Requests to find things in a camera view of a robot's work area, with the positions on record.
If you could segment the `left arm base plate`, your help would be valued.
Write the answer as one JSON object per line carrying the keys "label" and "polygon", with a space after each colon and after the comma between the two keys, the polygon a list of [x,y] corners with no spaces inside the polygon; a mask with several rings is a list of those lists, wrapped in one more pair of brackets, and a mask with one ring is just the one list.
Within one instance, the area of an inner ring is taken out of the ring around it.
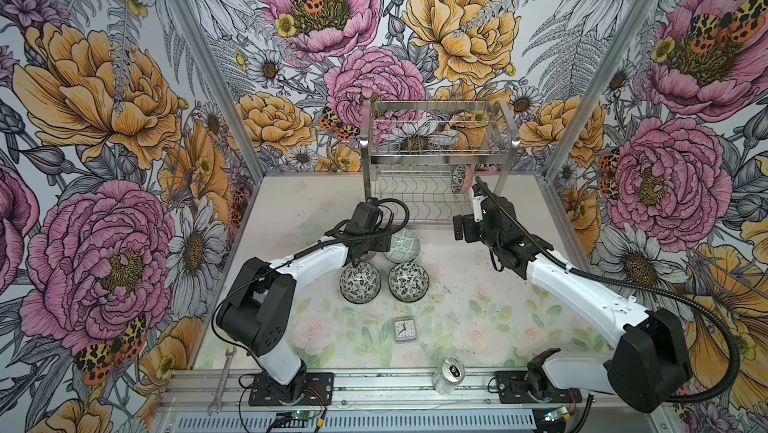
{"label": "left arm base plate", "polygon": [[249,387],[247,402],[251,407],[329,406],[334,380],[330,372],[308,372],[281,385],[266,373],[259,373]]}

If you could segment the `black white floral bowl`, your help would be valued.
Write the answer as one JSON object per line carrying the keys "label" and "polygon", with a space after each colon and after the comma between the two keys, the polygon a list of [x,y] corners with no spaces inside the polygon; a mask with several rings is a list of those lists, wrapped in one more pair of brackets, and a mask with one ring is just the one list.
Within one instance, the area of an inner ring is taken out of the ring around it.
{"label": "black white floral bowl", "polygon": [[451,191],[454,195],[466,194],[474,182],[474,166],[454,165],[451,169]]}

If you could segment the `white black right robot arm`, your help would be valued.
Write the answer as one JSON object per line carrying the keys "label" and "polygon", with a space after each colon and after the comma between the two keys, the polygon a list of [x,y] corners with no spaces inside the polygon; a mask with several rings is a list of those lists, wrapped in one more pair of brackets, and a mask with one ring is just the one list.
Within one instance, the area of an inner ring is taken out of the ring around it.
{"label": "white black right robot arm", "polygon": [[589,279],[516,218],[513,205],[482,180],[472,187],[472,211],[453,218],[459,241],[481,243],[493,268],[513,272],[576,312],[608,345],[604,353],[566,354],[550,348],[529,361],[528,394],[539,401],[571,389],[611,394],[641,413],[671,399],[693,376],[681,321],[647,309],[633,297]]}

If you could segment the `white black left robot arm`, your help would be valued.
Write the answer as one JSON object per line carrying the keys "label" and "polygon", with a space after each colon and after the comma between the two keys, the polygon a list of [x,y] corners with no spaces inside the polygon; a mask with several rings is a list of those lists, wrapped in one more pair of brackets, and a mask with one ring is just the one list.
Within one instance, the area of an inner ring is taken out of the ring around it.
{"label": "white black left robot arm", "polygon": [[297,291],[370,252],[386,252],[394,233],[409,222],[393,223],[392,198],[371,198],[307,248],[274,260],[246,260],[214,313],[214,330],[245,349],[273,383],[288,387],[306,369],[284,335]]}

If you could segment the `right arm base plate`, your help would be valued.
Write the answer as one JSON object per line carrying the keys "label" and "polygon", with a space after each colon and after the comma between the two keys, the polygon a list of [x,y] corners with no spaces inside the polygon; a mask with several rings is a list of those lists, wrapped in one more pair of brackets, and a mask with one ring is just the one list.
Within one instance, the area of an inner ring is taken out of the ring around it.
{"label": "right arm base plate", "polygon": [[497,371],[492,382],[502,404],[579,404],[583,402],[578,389],[558,389],[535,371]]}

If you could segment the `green geometric pattern bowl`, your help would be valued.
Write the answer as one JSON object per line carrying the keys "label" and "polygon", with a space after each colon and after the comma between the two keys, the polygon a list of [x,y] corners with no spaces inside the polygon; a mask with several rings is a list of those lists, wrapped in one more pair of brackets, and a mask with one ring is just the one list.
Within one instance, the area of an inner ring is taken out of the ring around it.
{"label": "green geometric pattern bowl", "polygon": [[421,242],[419,235],[409,229],[402,229],[393,234],[390,248],[384,253],[385,258],[395,264],[413,262],[420,254]]}

